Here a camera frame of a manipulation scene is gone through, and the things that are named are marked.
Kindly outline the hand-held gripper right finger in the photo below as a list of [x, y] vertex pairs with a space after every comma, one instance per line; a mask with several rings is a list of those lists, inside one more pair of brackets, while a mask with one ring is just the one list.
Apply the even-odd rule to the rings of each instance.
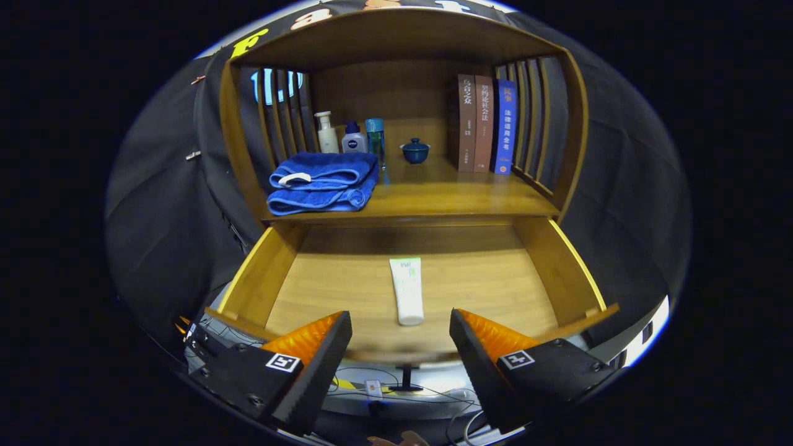
[[536, 341], [462, 308], [451, 311], [449, 333], [488, 423], [503, 434], [561, 420], [618, 377], [566, 339]]

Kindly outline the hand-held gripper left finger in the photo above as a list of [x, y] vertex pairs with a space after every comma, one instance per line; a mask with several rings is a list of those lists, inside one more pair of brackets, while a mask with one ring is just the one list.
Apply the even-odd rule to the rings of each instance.
[[263, 346], [226, 346], [196, 326], [186, 346], [202, 365], [190, 378], [247, 419], [309, 434], [352, 334], [348, 311], [321, 317]]

